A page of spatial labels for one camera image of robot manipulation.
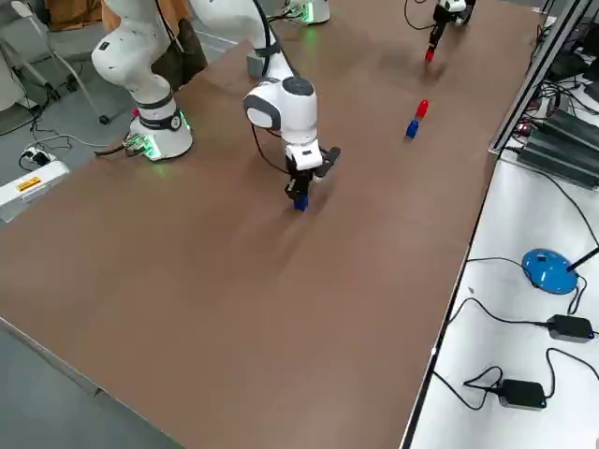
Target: black power adapter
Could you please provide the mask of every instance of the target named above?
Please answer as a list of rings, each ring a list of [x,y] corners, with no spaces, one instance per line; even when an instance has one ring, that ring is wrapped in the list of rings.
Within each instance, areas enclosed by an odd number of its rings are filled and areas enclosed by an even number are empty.
[[[503,379],[491,393],[499,397],[500,404],[511,409],[538,411],[547,407],[543,385],[537,382]]]
[[[547,320],[547,329],[554,340],[586,343],[594,339],[591,322],[573,315],[553,315]]]

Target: label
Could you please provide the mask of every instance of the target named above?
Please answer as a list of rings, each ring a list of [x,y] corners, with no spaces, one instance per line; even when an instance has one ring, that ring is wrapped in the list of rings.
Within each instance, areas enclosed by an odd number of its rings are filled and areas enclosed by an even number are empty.
[[[34,185],[40,184],[40,183],[41,183],[41,179],[39,177],[35,176],[31,180],[27,180],[27,181],[22,182],[19,185],[17,185],[17,189],[19,189],[19,192],[22,192],[24,190],[27,190],[29,187],[33,187]]]

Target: white box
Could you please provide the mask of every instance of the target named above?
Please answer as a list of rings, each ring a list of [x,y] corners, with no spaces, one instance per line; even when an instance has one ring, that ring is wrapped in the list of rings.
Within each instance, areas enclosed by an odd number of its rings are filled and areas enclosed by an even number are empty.
[[[0,219],[10,222],[67,174],[68,167],[54,161],[0,187]]]

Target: power strip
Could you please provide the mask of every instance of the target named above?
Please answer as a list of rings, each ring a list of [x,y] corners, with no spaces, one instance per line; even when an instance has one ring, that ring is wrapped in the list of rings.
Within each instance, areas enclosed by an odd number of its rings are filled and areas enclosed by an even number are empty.
[[[50,162],[54,162],[56,160],[56,156],[33,146],[25,149],[25,151],[21,153],[21,159],[24,159],[31,164],[35,164],[38,167],[43,167]]]

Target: table surface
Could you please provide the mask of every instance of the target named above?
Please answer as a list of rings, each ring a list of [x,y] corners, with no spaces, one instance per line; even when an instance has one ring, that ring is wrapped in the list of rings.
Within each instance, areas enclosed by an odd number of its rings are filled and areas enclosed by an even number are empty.
[[[425,66],[401,2],[332,14],[277,24],[343,150],[306,213],[256,155],[241,45],[178,93],[190,153],[93,161],[0,234],[0,315],[187,447],[397,447],[538,21],[481,1]]]
[[[515,159],[513,153],[505,152],[504,157],[507,160],[495,170],[470,258],[501,256],[519,262],[531,249],[550,248],[574,261],[592,250],[591,233],[557,187],[510,162]],[[565,181],[559,183],[596,230],[599,194]],[[599,259],[577,271],[589,282],[577,316],[589,319],[597,330]],[[544,293],[531,286],[520,268],[505,261],[486,261],[466,265],[451,316],[465,298],[472,296],[506,320],[546,321],[556,313],[566,314],[573,294],[560,297]],[[597,340],[585,344],[553,340],[545,329],[497,323],[470,302],[447,329],[435,370],[473,405],[480,404],[481,392],[461,384],[493,365],[504,370],[505,378],[539,382],[548,394],[551,381],[546,349],[559,348],[599,369],[598,344]],[[594,449],[599,438],[599,382],[590,369],[566,356],[552,353],[550,358],[556,372],[556,394],[540,413],[506,409],[493,395],[481,411],[472,412],[433,378],[412,449]],[[497,371],[480,384],[496,379]]]

